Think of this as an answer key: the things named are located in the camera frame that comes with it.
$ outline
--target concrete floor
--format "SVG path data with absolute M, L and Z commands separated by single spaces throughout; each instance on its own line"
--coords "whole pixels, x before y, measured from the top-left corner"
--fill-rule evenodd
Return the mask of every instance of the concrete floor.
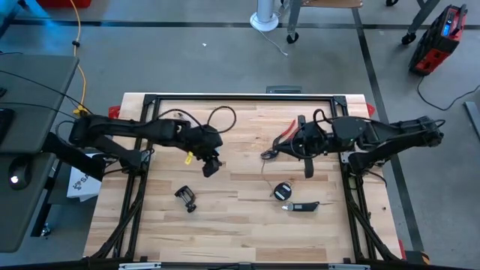
M 81 10 L 82 20 L 247 23 L 255 0 L 128 0 L 93 1 Z M 453 3 L 467 3 L 467 24 L 480 24 L 480 2 L 441 1 L 427 19 L 433 21 Z M 416 1 L 386 7 L 384 1 L 365 1 L 359 10 L 363 23 L 411 23 L 419 10 Z M 74 20 L 73 11 L 41 10 L 17 18 Z M 353 24 L 349 9 L 302 8 L 300 23 Z M 421 239 L 433 264 L 480 267 L 479 138 L 464 101 L 480 105 L 480 92 L 459 100 L 448 112 L 422 103 L 416 94 L 419 78 L 407 72 L 416 43 L 399 46 L 406 30 L 365 30 L 373 67 L 390 122 L 429 115 L 446 119 L 445 139 L 436 148 L 414 148 L 400 154 Z M 286 58 L 252 28 L 82 28 L 80 64 L 88 79 L 85 104 L 95 113 L 121 103 L 125 92 L 238 92 L 263 93 L 266 86 L 303 86 L 304 93 L 363 94 L 375 104 L 355 29 L 300 28 L 300 39 L 285 42 L 286 29 L 267 35 L 289 53 Z M 28 54 L 70 55 L 77 28 L 58 25 L 11 25 L 0 39 L 0 50 Z M 421 85 L 425 97 L 446 106 L 479 83 L 480 31 L 465 31 L 455 53 Z M 82 82 L 76 74 L 68 94 L 80 98 Z M 65 103 L 65 112 L 71 105 Z M 389 165 L 385 166 L 388 194 L 397 233 L 406 248 L 409 235 Z M 74 205 L 54 209 L 49 216 L 55 231 L 48 240 L 25 237 L 17 253 L 0 254 L 0 266 L 76 260 L 83 253 L 92 207 Z

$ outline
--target black clip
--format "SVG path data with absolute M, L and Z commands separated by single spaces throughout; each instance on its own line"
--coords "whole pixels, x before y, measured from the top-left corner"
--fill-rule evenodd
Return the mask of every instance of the black clip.
M 177 192 L 175 192 L 175 197 L 181 197 L 185 202 L 185 207 L 187 207 L 187 212 L 193 212 L 197 206 L 195 203 L 195 194 L 188 186 L 183 186 Z

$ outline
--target gray desk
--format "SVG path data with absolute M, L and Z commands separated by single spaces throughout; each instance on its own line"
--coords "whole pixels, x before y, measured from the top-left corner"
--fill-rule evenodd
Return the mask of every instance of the gray desk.
M 71 56 L 0 55 L 1 71 L 26 77 L 61 93 L 67 92 L 77 64 L 78 58 Z M 64 97 L 48 88 L 5 73 L 0 73 L 0 87 L 7 89 L 7 94 L 0 98 L 0 107 L 15 110 L 15 119 L 0 144 L 0 153 L 38 153 L 57 112 L 2 102 L 38 104 L 58 110 Z
M 0 252 L 17 251 L 47 183 L 55 155 L 38 154 L 32 164 L 34 178 L 23 190 L 14 191 L 7 181 L 12 156 L 0 156 Z
M 0 70 L 27 77 L 60 92 L 66 92 L 78 59 L 68 56 L 0 55 Z M 32 180 L 23 190 L 8 185 L 8 167 L 15 153 L 38 153 L 52 127 L 57 112 L 34 106 L 2 104 L 22 102 L 59 109 L 63 96 L 14 76 L 0 73 L 0 87 L 7 94 L 0 107 L 16 112 L 13 124 L 0 145 L 0 252 L 14 252 L 22 243 L 42 190 L 48 179 L 54 154 L 37 154 L 32 164 Z

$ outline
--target black floor stripe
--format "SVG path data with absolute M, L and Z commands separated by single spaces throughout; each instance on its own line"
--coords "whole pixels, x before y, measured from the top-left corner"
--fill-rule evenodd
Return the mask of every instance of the black floor stripe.
M 372 62 L 370 51 L 367 45 L 367 39 L 365 38 L 365 32 L 362 28 L 362 21 L 360 20 L 359 10 L 352 9 L 353 19 L 357 27 L 358 41 L 360 42 L 361 54 L 363 55 L 365 67 L 367 68 L 368 79 L 370 81 L 370 87 L 373 92 L 373 99 L 376 104 L 376 111 L 379 119 L 382 122 L 388 123 L 385 104 L 383 103 L 382 93 L 380 93 L 380 87 L 378 85 L 377 75 L 375 74 L 374 64 Z M 412 247 L 414 251 L 423 251 L 422 238 L 420 237 L 419 227 L 415 218 L 415 213 L 412 207 L 412 201 L 407 189 L 407 183 L 405 182 L 405 176 L 402 171 L 400 159 L 397 155 L 391 157 L 391 167 L 393 169 L 394 179 L 397 183 L 398 193 L 400 194 L 400 203 L 403 208 L 403 214 L 405 215 L 406 225 L 408 228 L 409 236 L 412 241 Z
M 75 26 L 77 21 L 52 19 L 15 19 L 12 25 L 19 26 Z M 82 26 L 96 27 L 144 27 L 144 28 L 251 28 L 249 22 L 125 22 L 125 21 L 82 21 Z M 279 23 L 286 28 L 288 23 Z M 354 29 L 349 23 L 299 23 L 297 29 Z
M 77 21 L 56 19 L 14 19 L 11 25 L 18 26 L 77 26 Z M 145 27 L 145 28 L 250 28 L 249 22 L 128 22 L 92 20 L 82 21 L 82 26 L 95 27 Z M 288 23 L 281 22 L 278 28 L 286 28 Z M 299 23 L 297 29 L 356 29 L 358 26 L 352 23 Z M 407 30 L 410 25 L 405 24 L 364 24 L 360 26 L 368 30 Z M 429 25 L 421 25 L 419 29 L 428 29 Z M 466 30 L 480 30 L 480 25 L 465 25 Z

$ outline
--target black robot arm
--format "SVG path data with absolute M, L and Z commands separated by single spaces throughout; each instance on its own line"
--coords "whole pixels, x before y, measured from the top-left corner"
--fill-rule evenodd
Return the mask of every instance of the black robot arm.
M 76 147 L 93 147 L 118 157 L 127 171 L 138 170 L 144 157 L 139 150 L 128 150 L 106 135 L 135 137 L 165 147 L 176 147 L 191 152 L 197 160 L 205 162 L 205 177 L 218 171 L 221 162 L 215 150 L 223 142 L 218 131 L 208 124 L 191 127 L 191 123 L 178 119 L 154 119 L 146 123 L 134 120 L 111 119 L 101 115 L 86 115 L 75 121 L 69 141 Z
M 325 132 L 318 122 L 331 124 L 332 132 Z M 343 153 L 344 163 L 349 164 L 353 174 L 362 175 L 373 165 L 385 163 L 403 150 L 414 146 L 438 146 L 443 138 L 443 133 L 439 131 L 442 124 L 437 125 L 438 122 L 444 121 L 423 116 L 384 124 L 366 118 L 342 116 L 305 122 L 305 117 L 299 115 L 295 136 L 273 145 L 273 149 L 304 160 L 306 178 L 314 174 L 312 158 L 337 152 Z

